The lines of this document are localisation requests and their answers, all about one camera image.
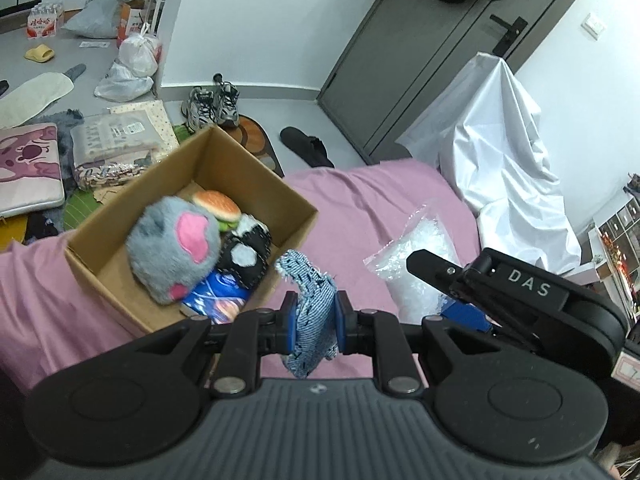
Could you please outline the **grey pink plush paw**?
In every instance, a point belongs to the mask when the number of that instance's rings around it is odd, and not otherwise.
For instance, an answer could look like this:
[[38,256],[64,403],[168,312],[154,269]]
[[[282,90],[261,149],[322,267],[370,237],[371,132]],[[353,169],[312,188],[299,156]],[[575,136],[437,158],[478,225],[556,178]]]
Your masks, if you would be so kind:
[[184,298],[213,271],[221,240],[217,219],[177,196],[147,206],[126,238],[134,277],[162,306]]

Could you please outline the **white plastic bag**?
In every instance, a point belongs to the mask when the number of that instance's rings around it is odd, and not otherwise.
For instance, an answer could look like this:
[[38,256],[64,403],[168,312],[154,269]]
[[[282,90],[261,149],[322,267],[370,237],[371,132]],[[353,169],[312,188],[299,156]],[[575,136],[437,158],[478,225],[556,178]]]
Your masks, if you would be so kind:
[[151,77],[158,69],[162,43],[150,34],[150,25],[144,23],[138,32],[132,32],[120,45],[118,60],[134,76]]

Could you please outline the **black slipper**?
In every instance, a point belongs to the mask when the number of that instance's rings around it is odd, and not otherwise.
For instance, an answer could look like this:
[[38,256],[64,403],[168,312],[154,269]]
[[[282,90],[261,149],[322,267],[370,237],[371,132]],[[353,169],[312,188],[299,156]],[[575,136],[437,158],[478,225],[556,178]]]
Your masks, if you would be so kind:
[[280,140],[286,148],[303,159],[311,168],[334,168],[329,160],[323,142],[316,136],[307,136],[295,127],[285,127],[280,132]]

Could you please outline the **black crochet toy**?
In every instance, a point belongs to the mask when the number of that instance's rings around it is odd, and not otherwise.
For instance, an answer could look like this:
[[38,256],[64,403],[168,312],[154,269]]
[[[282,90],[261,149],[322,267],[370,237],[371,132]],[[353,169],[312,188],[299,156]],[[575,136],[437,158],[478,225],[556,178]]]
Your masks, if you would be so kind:
[[242,214],[239,224],[224,238],[216,269],[231,274],[248,290],[254,290],[268,271],[271,233],[265,223]]

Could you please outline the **plush hamburger toy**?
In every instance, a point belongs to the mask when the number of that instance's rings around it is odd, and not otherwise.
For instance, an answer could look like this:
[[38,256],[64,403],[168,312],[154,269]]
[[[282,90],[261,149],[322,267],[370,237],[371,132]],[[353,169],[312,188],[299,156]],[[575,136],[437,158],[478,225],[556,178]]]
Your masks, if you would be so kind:
[[192,202],[217,219],[221,232],[235,229],[242,217],[240,207],[230,197],[218,191],[198,191],[192,195]]

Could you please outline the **blue tissue pack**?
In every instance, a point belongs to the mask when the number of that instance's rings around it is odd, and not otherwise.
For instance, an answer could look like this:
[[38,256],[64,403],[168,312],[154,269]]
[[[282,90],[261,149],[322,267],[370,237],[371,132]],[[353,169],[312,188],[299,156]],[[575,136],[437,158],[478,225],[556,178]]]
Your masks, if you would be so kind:
[[207,316],[213,324],[232,323],[250,298],[231,274],[213,270],[181,300],[180,311],[187,318]]

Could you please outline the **blue denim fabric piece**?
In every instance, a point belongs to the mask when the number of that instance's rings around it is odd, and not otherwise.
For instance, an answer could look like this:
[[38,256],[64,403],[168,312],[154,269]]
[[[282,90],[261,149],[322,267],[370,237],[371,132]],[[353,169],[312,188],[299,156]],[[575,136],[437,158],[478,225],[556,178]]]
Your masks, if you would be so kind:
[[323,360],[331,361],[338,353],[334,313],[337,287],[331,275],[316,268],[298,250],[285,252],[276,261],[276,270],[298,290],[293,309],[293,349],[282,361],[295,378],[305,379]]

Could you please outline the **pink laptop sleeve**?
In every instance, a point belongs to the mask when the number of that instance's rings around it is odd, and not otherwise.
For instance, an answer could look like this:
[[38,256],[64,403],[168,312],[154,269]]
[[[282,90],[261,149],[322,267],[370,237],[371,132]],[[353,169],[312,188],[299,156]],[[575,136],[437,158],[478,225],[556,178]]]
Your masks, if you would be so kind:
[[2,218],[64,203],[58,127],[53,122],[2,129],[0,166]]

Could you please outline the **yellow slipper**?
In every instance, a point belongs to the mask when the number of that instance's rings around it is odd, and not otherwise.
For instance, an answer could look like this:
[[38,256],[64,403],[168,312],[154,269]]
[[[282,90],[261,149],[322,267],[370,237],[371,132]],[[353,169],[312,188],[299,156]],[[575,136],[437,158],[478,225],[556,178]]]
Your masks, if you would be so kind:
[[45,44],[40,44],[37,47],[28,49],[24,54],[24,58],[26,58],[27,61],[39,64],[47,63],[54,57],[54,50]]

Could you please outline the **storage shelf unit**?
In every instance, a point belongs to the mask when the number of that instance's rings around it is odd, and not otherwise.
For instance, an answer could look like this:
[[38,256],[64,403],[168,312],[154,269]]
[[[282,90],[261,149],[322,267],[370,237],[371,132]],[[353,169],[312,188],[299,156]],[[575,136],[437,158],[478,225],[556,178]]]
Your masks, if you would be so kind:
[[639,175],[593,216],[588,232],[602,285],[634,325],[639,318]]

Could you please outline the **packaged fabric bundle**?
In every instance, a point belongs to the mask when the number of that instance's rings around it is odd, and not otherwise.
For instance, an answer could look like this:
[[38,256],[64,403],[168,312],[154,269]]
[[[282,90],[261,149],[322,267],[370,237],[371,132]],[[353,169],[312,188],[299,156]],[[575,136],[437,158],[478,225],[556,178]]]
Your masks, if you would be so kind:
[[94,115],[70,132],[73,175],[82,190],[121,185],[152,165],[163,140],[143,110]]

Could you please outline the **clear bag of white pellets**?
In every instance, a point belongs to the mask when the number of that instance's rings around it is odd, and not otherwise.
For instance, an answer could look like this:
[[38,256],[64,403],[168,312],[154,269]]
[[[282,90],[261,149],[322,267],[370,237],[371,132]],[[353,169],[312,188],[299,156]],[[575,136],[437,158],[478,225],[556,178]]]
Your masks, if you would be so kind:
[[400,322],[419,325],[454,302],[437,273],[457,270],[460,260],[436,200],[410,214],[401,234],[363,263],[385,283]]

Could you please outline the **grey door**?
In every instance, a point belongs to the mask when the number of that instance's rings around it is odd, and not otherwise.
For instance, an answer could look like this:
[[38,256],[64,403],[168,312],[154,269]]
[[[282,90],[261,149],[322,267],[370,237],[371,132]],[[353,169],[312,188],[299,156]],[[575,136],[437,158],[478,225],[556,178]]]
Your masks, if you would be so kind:
[[575,0],[375,0],[319,94],[322,110],[368,164],[397,144],[478,52],[517,72]]

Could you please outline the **cream cloth on floor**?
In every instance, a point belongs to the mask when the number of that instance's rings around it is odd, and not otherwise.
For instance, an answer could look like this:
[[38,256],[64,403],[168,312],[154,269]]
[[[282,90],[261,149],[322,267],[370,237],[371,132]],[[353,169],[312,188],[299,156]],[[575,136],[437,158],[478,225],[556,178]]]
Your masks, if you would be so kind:
[[64,73],[44,73],[12,90],[0,100],[0,128],[14,128],[36,117],[74,90],[74,81],[87,66],[78,64]]

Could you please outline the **red white bottle pack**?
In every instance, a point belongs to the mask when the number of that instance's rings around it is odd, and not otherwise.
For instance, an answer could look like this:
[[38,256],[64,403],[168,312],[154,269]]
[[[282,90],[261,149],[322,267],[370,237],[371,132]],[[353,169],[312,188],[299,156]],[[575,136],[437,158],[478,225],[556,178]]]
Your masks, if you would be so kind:
[[26,22],[28,39],[54,37],[64,25],[62,1],[40,2],[30,10]]

